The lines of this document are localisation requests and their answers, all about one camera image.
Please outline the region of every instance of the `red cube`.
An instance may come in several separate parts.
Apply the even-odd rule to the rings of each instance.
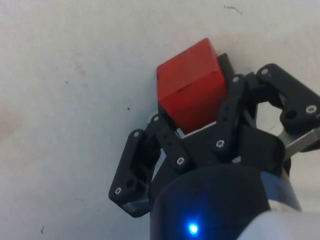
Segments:
[[[227,87],[208,38],[161,64],[156,72],[158,102],[185,134],[217,120]]]

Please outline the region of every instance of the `white backdrop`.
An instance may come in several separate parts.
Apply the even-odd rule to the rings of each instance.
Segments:
[[[109,187],[157,108],[156,67],[205,37],[238,73],[277,63],[320,94],[318,0],[0,0],[1,239],[147,240],[148,216]],[[293,161],[305,211],[320,211],[319,154]]]

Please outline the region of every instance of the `blue led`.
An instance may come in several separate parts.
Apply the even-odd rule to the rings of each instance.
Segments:
[[[195,235],[198,232],[198,226],[196,224],[190,224],[189,225],[189,232],[192,235]]]

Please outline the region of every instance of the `black cylindrical housing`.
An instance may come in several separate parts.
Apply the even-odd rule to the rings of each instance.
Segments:
[[[271,210],[269,200],[300,209],[285,178],[240,165],[197,169],[158,195],[150,213],[150,239],[237,239],[256,216]]]

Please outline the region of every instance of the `black plastic bracket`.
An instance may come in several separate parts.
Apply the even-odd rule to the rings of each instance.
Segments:
[[[280,98],[280,121],[291,134],[320,127],[320,97],[276,64],[267,64],[256,74],[258,80]]]

